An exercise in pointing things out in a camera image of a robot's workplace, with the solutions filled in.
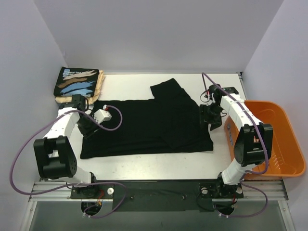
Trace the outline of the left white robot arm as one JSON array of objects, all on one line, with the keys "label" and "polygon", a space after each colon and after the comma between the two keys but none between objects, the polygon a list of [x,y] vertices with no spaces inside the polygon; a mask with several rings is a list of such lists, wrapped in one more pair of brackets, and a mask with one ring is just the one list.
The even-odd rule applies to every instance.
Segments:
[{"label": "left white robot arm", "polygon": [[87,104],[88,100],[80,94],[73,95],[71,102],[61,103],[58,111],[59,120],[53,124],[44,138],[34,141],[33,147],[42,179],[64,180],[82,188],[82,193],[87,198],[94,198],[99,192],[99,186],[94,183],[95,176],[77,166],[77,158],[69,137],[75,125],[85,138],[92,135],[98,126],[82,113],[64,114],[71,110],[86,112]]}]

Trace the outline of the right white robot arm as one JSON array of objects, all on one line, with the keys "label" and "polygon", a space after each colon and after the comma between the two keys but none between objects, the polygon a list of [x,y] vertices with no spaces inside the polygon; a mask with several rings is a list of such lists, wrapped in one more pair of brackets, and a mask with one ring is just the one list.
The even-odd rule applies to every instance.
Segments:
[{"label": "right white robot arm", "polygon": [[200,105],[201,127],[214,130],[222,125],[223,111],[238,130],[236,140],[231,146],[234,158],[230,165],[218,175],[215,192],[226,197],[232,192],[232,186],[238,185],[253,168],[265,164],[262,175],[267,172],[271,158],[273,127],[259,120],[245,105],[234,87],[222,88],[219,84],[211,85],[205,91],[208,101]]}]

